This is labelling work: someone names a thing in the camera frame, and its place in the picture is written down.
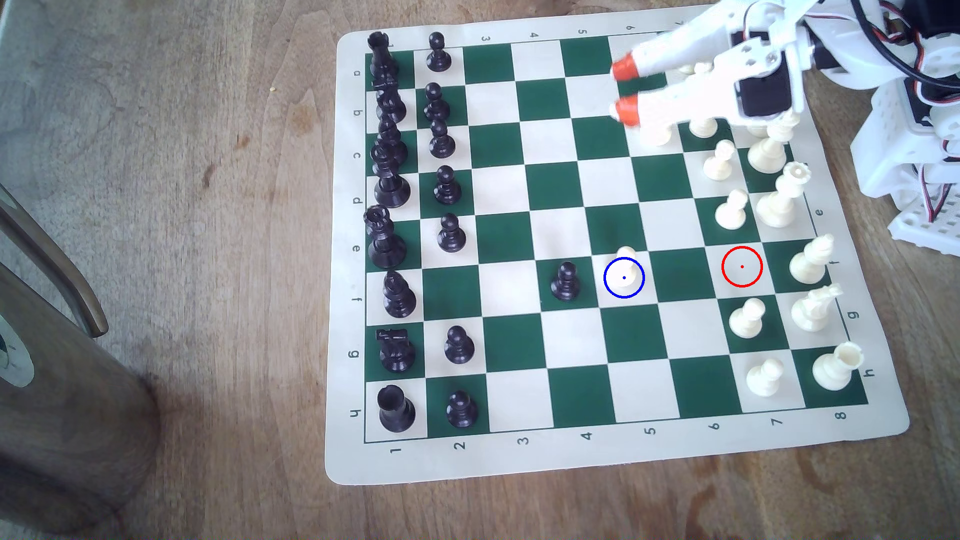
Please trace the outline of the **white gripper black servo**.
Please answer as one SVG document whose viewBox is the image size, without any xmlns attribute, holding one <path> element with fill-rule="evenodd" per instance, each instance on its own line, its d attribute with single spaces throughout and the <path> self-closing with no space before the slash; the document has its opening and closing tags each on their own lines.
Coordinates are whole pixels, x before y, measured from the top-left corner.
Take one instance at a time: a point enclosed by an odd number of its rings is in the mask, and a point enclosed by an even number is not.
<svg viewBox="0 0 960 540">
<path fill-rule="evenodd" d="M 813 67 L 806 22 L 789 1 L 720 1 L 674 30 L 642 41 L 610 67 L 628 81 L 673 68 L 711 63 L 699 75 L 619 98 L 610 116 L 629 127 L 743 117 L 768 123 L 803 112 L 803 73 Z"/>
</svg>

